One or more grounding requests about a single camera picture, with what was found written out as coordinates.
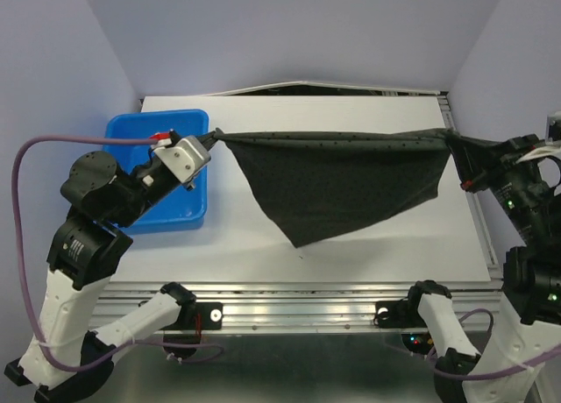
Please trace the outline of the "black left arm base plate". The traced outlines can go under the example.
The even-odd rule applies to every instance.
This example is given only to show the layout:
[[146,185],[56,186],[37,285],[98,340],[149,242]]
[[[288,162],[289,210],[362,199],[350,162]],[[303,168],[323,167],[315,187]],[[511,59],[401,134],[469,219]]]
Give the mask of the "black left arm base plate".
[[189,304],[182,309],[172,327],[176,330],[215,331],[223,325],[224,305],[220,301],[203,301]]

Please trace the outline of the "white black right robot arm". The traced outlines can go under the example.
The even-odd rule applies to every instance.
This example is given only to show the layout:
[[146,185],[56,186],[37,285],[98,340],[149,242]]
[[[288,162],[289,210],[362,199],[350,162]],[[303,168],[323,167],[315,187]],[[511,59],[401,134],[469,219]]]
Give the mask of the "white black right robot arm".
[[499,310],[478,351],[449,290],[431,280],[408,291],[403,313],[433,341],[434,386],[442,402],[523,402],[546,361],[560,354],[560,193],[540,164],[560,162],[560,143],[535,135],[499,143],[450,135],[461,187],[490,190],[523,244],[502,266]]

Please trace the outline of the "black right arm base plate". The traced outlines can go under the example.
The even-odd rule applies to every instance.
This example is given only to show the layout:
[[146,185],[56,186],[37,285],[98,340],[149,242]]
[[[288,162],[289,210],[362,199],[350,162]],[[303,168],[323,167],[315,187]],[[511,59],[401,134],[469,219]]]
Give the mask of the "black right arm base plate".
[[378,301],[373,323],[381,329],[425,327],[423,319],[406,299]]

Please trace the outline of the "blue plastic bin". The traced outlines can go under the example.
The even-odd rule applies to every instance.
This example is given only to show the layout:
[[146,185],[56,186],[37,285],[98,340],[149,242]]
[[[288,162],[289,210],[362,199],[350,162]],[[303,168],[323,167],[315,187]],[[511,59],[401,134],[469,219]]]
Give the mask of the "blue plastic bin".
[[[149,138],[174,130],[182,136],[201,136],[208,132],[209,116],[203,110],[168,110],[123,114],[114,117],[106,126],[107,138]],[[105,145],[126,171],[148,161],[146,145]],[[124,232],[129,235],[152,234],[177,230],[196,230],[202,227],[207,210],[207,171],[195,179],[195,189],[178,187]]]

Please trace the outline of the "black dotted skirt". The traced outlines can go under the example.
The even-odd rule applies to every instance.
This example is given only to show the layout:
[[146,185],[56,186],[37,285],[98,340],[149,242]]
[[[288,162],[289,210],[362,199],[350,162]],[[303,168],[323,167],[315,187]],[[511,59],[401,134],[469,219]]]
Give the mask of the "black dotted skirt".
[[465,137],[446,129],[378,134],[216,131],[265,215],[296,247],[361,230],[438,196]]

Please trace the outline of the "right side aluminium rail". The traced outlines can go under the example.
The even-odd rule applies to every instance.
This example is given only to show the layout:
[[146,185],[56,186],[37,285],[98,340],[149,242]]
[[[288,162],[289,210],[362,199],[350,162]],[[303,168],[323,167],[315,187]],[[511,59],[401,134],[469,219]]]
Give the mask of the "right side aluminium rail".
[[[457,129],[452,115],[451,105],[448,99],[448,92],[441,91],[437,95],[437,101],[441,114],[444,120],[444,124],[448,129],[455,131]],[[486,267],[488,274],[490,276],[490,282],[498,284],[501,287],[503,281],[502,268],[499,259],[497,258],[494,246],[492,245],[492,240],[490,236],[489,229],[486,225],[486,220],[483,215],[483,209],[480,205],[479,197],[475,194],[466,193],[466,198],[470,211],[472,214],[472,219],[474,221],[476,230],[478,232],[479,241],[484,250],[484,255],[486,259]]]

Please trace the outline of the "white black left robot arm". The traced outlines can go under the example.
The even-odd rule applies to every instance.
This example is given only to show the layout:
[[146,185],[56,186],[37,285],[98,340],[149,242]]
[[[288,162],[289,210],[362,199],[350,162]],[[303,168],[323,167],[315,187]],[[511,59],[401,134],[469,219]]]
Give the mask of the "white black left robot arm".
[[30,313],[33,337],[25,354],[5,366],[15,385],[33,385],[38,402],[77,402],[100,390],[117,361],[139,345],[159,346],[180,362],[202,347],[204,329],[219,329],[222,307],[199,304],[176,282],[115,322],[92,328],[96,303],[132,240],[125,229],[179,187],[192,188],[210,160],[212,134],[175,131],[143,140],[146,163],[125,171],[93,138],[95,150],[70,168],[61,195],[65,222],[47,255],[46,293]]

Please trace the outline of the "aluminium table edge rail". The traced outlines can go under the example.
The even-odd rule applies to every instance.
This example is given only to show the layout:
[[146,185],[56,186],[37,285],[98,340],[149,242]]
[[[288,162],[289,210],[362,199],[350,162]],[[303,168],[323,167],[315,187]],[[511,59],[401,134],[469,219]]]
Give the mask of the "aluminium table edge rail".
[[[490,281],[452,281],[458,317],[475,308],[499,312],[501,277]],[[389,283],[193,283],[184,286],[197,302],[223,304],[222,328],[210,335],[378,333],[373,318],[381,301],[405,298],[415,280]],[[160,287],[156,282],[113,280],[98,299],[90,327],[97,328],[129,314]]]

